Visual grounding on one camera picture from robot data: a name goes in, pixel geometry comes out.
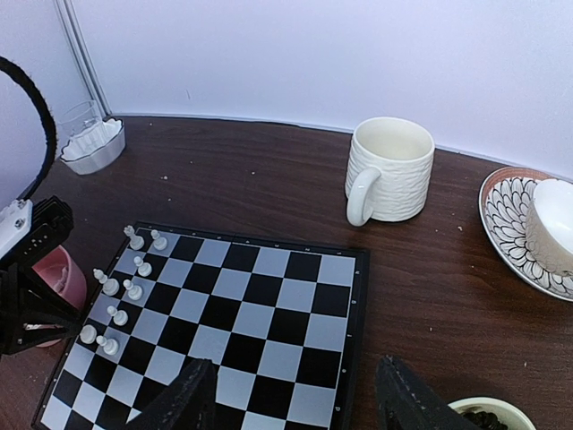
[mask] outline black cable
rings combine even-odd
[[[36,179],[34,179],[34,181],[23,191],[20,197],[18,197],[18,199],[27,200],[34,194],[41,182],[47,176],[47,172],[49,172],[52,164],[54,164],[57,148],[56,123],[50,114],[46,101],[42,97],[38,88],[36,88],[36,84],[18,65],[0,56],[0,70],[10,76],[10,78],[20,85],[24,92],[26,92],[32,101],[32,104],[38,111],[39,119],[42,122],[42,127],[46,134],[46,157],[42,163],[42,169],[39,171]]]

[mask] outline patterned plate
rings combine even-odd
[[[573,278],[546,271],[527,249],[526,215],[537,183],[552,176],[530,168],[501,168],[483,181],[479,208],[483,227],[503,261],[543,293],[573,301]]]

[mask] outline wooden table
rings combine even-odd
[[[35,200],[74,211],[65,247],[86,274],[106,267],[138,219],[372,250],[353,426],[375,429],[374,369],[398,355],[445,400],[490,395],[540,430],[573,421],[573,312],[514,275],[477,211],[499,165],[437,151],[428,201],[407,222],[346,222],[349,135],[289,125],[126,118],[128,147],[76,176],[57,162]],[[93,279],[89,280],[93,288]],[[0,428],[28,428],[64,344],[0,361]]]

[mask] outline chessboard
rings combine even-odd
[[[167,239],[161,251],[151,230]],[[114,339],[69,342],[38,406],[37,429],[122,428],[194,358],[218,371],[216,428],[348,429],[360,357],[369,254],[364,250],[137,223],[106,274],[142,288],[98,291],[86,324]],[[151,265],[138,276],[133,260]],[[128,315],[114,323],[109,306]]]

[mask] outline white pawn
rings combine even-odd
[[[124,281],[124,287],[127,290],[127,296],[131,300],[139,300],[143,295],[143,288],[141,288],[139,285],[135,285],[128,279]]]
[[[134,251],[138,251],[143,248],[145,245],[145,240],[143,240],[143,237],[135,235],[135,229],[132,226],[127,226],[124,228],[124,233],[127,237],[130,238],[129,246]]]
[[[103,288],[101,289],[105,295],[114,296],[119,291],[119,282],[117,279],[108,278],[107,275],[100,269],[93,270],[93,277],[99,281]]]
[[[107,313],[114,319],[115,325],[125,325],[127,323],[126,311],[118,311],[115,306],[108,306]]]
[[[143,278],[145,278],[146,276],[149,276],[151,274],[151,264],[149,264],[148,262],[143,261],[143,259],[141,257],[135,257],[133,259],[133,262],[135,263],[135,265],[137,266],[137,273],[142,276]]]
[[[80,331],[80,340],[86,345],[95,342],[97,336],[98,331],[93,325],[85,325]]]
[[[153,238],[153,247],[158,251],[163,251],[167,248],[167,239],[162,237],[157,230],[151,230],[151,237]]]
[[[96,342],[104,348],[104,352],[109,356],[114,356],[119,350],[119,343],[115,339],[108,339],[103,336],[97,336]]]

